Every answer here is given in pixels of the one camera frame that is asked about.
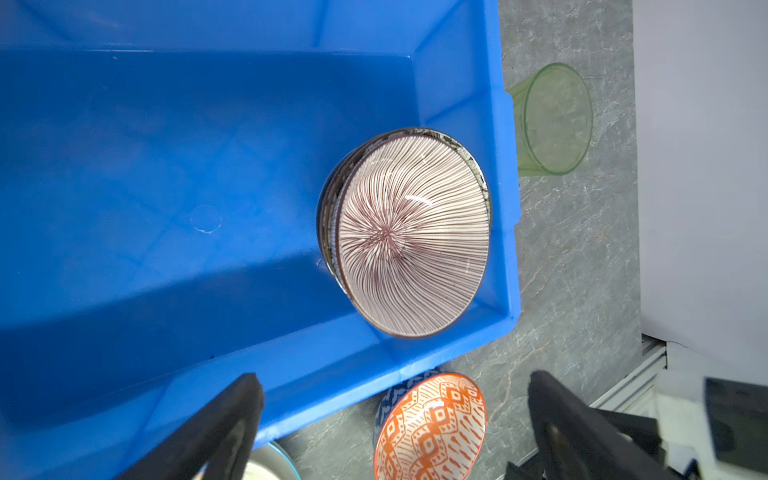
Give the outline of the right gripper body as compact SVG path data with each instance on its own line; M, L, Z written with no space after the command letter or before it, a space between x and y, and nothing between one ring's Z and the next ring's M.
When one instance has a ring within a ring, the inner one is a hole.
M666 370L656 378L656 416L670 479L764 479L767 388ZM548 479L539 450L507 479Z

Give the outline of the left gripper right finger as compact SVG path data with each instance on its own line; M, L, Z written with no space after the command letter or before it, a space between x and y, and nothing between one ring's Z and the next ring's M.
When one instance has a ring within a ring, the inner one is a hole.
M528 405L548 479L670 479L658 422L586 405L550 373L530 376Z

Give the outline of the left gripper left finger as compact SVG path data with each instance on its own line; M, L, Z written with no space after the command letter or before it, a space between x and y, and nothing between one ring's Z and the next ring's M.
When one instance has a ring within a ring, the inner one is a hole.
M243 374L118 477L241 479L263 408L257 376Z

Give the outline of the floral cream plate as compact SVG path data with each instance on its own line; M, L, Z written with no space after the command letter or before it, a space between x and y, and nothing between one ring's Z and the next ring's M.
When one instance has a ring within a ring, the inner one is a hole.
M242 479L300 480L301 477L287 452L277 442L270 442L250 453Z

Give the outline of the orange blue patterned bowl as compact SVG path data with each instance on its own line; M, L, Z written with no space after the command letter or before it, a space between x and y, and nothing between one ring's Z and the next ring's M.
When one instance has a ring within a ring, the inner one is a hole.
M465 479L488 426L485 398L470 378L437 368L382 396L375 416L376 479Z

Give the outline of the red striped bowl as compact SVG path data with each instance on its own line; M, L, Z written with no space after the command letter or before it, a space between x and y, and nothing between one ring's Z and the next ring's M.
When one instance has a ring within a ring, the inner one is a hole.
M377 329L424 338L469 308L491 226L477 180L449 146L410 136L379 147L346 184L335 220L345 294Z

